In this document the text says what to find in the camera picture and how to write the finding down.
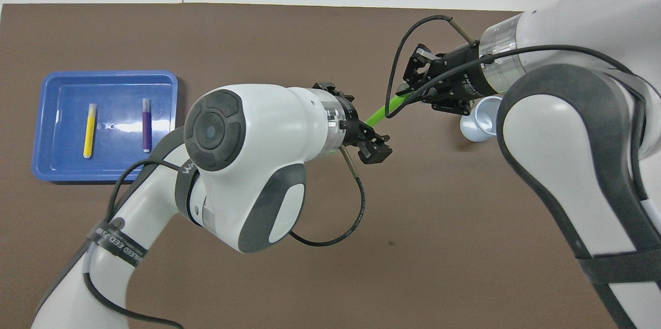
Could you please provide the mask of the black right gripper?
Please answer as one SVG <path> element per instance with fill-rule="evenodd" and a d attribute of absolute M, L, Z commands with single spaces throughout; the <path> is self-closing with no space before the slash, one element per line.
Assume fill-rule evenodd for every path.
<path fill-rule="evenodd" d="M 427 77 L 430 66 L 431 78 L 435 78 L 478 58 L 477 46 L 463 45 L 444 54 L 434 53 L 424 44 L 417 44 L 404 70 L 404 82 L 406 84 L 398 86 L 400 104 L 407 104 L 405 100 L 415 92 L 413 87 L 408 84 L 418 84 L 418 82 L 423 81 Z M 432 108 L 441 112 L 468 113 L 470 101 L 495 94 L 497 94 L 497 91 L 487 82 L 482 73 L 481 65 L 476 65 L 446 78 L 412 102 L 408 102 L 408 104 L 426 103 L 431 104 Z"/>

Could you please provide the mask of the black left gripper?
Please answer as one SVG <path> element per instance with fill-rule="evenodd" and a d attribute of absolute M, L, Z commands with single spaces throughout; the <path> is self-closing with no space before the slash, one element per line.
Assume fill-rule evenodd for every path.
<path fill-rule="evenodd" d="M 333 83 L 315 83 L 314 89 L 324 90 L 338 99 L 344 112 L 344 146 L 357 146 L 359 144 L 359 159 L 364 164 L 382 163 L 392 153 L 392 148 L 387 145 L 389 135 L 377 134 L 372 128 L 363 128 L 357 114 L 357 110 L 351 103 L 354 96 L 346 94 L 337 89 Z"/>

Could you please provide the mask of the green pen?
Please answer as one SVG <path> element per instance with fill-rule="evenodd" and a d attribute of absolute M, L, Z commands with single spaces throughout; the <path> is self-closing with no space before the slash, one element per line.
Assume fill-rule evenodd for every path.
<path fill-rule="evenodd" d="M 404 94 L 403 96 L 394 96 L 389 100 L 389 108 L 390 110 L 394 110 L 395 108 L 399 107 L 409 96 L 410 94 Z M 386 112 L 385 112 L 385 105 L 383 107 L 379 108 L 376 112 L 374 112 L 368 119 L 365 120 L 365 124 L 368 125 L 369 127 L 374 127 L 378 122 L 381 120 L 385 119 Z"/>

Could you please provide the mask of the purple pen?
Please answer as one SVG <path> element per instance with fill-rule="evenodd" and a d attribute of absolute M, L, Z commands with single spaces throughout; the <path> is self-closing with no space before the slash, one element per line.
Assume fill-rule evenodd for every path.
<path fill-rule="evenodd" d="M 144 153 L 152 149 L 152 117 L 151 103 L 148 98 L 142 98 L 142 150 Z"/>

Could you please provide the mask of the yellow pen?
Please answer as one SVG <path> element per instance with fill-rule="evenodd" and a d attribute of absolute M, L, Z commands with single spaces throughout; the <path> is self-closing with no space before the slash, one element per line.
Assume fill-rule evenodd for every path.
<path fill-rule="evenodd" d="M 93 142 L 95 138 L 95 129 L 96 129 L 96 115 L 97 115 L 97 104 L 90 103 L 87 113 L 86 126 L 85 126 L 85 138 L 83 146 L 83 157 L 85 159 L 90 159 L 93 154 Z"/>

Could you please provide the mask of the blue plastic tray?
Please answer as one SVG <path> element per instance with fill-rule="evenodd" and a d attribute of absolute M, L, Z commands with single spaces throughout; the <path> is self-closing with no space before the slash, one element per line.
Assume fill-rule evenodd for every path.
<path fill-rule="evenodd" d="M 42 82 L 32 172 L 52 182 L 113 182 L 142 150 L 142 98 L 152 145 L 176 126 L 179 81 L 167 70 L 53 72 Z M 97 104 L 93 154 L 83 157 L 89 104 Z"/>

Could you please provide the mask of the clear plastic cup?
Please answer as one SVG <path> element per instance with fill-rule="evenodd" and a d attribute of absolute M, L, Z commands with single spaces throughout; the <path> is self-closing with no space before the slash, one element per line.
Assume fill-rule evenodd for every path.
<path fill-rule="evenodd" d="M 501 96 L 489 96 L 480 99 L 469 115 L 461 117 L 460 131 L 472 142 L 483 142 L 496 137 L 498 133 L 497 117 Z"/>

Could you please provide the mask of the brown table mat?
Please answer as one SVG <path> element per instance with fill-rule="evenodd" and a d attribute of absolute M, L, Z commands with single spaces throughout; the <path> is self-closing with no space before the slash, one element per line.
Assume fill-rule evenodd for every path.
<path fill-rule="evenodd" d="M 361 118 L 383 102 L 403 34 L 432 10 L 221 4 L 9 5 L 0 21 L 0 329 L 35 309 L 110 185 L 33 176 L 42 80 L 165 69 L 178 124 L 215 87 L 333 82 Z M 617 329 L 544 204 L 497 141 L 416 104 L 377 125 L 394 152 L 359 166 L 367 209 L 332 247 L 240 254 L 175 216 L 131 279 L 132 310 L 185 329 Z"/>

